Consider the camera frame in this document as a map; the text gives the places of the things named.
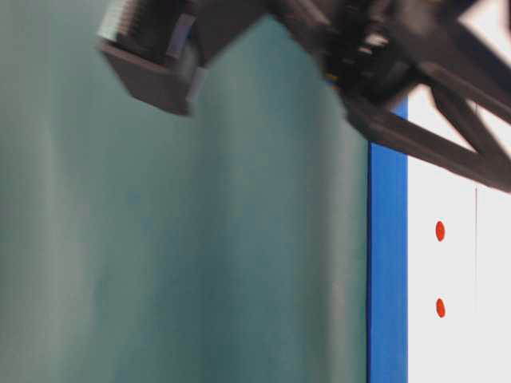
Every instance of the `teal backdrop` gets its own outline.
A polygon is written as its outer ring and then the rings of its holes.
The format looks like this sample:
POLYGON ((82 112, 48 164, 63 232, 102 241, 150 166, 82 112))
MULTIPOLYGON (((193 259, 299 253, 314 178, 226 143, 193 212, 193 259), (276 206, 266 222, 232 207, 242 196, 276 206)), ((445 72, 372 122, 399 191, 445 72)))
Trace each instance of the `teal backdrop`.
POLYGON ((0 2, 0 381, 366 380, 366 141, 265 19, 193 118, 131 99, 106 0, 0 2))

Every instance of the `black metal frame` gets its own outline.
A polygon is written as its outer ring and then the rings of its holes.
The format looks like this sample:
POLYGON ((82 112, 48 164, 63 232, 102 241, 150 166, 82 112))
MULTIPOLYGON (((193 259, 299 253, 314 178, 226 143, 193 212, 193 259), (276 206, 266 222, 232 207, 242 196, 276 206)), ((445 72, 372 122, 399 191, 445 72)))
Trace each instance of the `black metal frame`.
POLYGON ((140 100, 189 114, 196 69, 270 13, 318 59, 367 139, 511 192, 511 159, 467 104, 511 123, 511 70, 458 21, 477 0, 125 1, 117 39, 101 50, 140 100), (183 16, 193 20, 186 46, 165 54, 183 16), (391 112, 419 84, 474 152, 391 112))

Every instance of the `blue border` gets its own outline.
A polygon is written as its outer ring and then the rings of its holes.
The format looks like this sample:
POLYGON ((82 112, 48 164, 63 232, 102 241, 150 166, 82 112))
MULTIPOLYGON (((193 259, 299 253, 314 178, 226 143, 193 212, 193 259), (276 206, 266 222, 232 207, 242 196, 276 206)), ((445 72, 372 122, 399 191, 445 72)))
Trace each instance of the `blue border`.
MULTIPOLYGON (((396 114, 408 117, 405 102, 396 114)), ((405 155, 369 147, 367 381, 407 383, 407 172, 405 155)))

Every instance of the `thin vertical line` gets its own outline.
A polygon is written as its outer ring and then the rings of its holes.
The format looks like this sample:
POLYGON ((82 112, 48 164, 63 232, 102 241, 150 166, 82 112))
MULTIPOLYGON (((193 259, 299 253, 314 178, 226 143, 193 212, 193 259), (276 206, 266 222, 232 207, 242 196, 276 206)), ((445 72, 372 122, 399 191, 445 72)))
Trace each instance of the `thin vertical line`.
POLYGON ((476 282, 475 282, 475 291, 474 291, 474 296, 475 296, 475 303, 476 303, 476 313, 477 313, 477 215, 478 215, 478 197, 477 197, 477 186, 476 186, 476 207, 475 207, 476 211, 476 219, 475 219, 475 230, 474 230, 474 234, 475 234, 475 240, 474 240, 474 243, 475 243, 475 249, 474 249, 474 258, 475 258, 475 279, 476 279, 476 282))
MULTIPOLYGON (((474 103, 474 108, 475 108, 475 113, 476 115, 481 118, 481 113, 479 111, 479 105, 474 103)), ((477 188, 477 185, 476 185, 476 203, 475 203, 475 214, 476 214, 476 217, 475 217, 475 230, 474 230, 474 235, 475 235, 475 238, 474 238, 474 262, 475 262, 475 271, 474 271, 474 277, 475 277, 475 283, 474 283, 474 292, 473 292, 473 295, 474 295, 474 300, 475 300, 475 310, 476 310, 476 314, 477 314, 477 278, 478 278, 478 275, 477 275, 477 247, 478 247, 478 234, 477 234, 477 218, 479 216, 479 202, 478 202, 478 188, 477 188)))

